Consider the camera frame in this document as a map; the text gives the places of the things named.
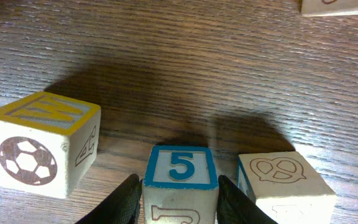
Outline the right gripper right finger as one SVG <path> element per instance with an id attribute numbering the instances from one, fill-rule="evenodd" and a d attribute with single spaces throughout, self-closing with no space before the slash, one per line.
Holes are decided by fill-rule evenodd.
<path id="1" fill-rule="evenodd" d="M 219 224 L 277 224 L 225 175 L 218 177 L 218 184 Z"/>

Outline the blue D wooden block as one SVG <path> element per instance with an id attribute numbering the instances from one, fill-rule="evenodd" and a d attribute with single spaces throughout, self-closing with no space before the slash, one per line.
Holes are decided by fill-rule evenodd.
<path id="1" fill-rule="evenodd" d="M 218 193 L 218 177 L 209 148 L 152 148 L 142 182 L 144 222 L 214 223 Z"/>

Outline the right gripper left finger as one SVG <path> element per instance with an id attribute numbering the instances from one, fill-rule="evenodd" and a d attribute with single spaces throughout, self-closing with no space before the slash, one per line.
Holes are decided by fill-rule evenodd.
<path id="1" fill-rule="evenodd" d="M 142 182 L 131 174 L 89 214 L 76 224 L 138 224 Z"/>

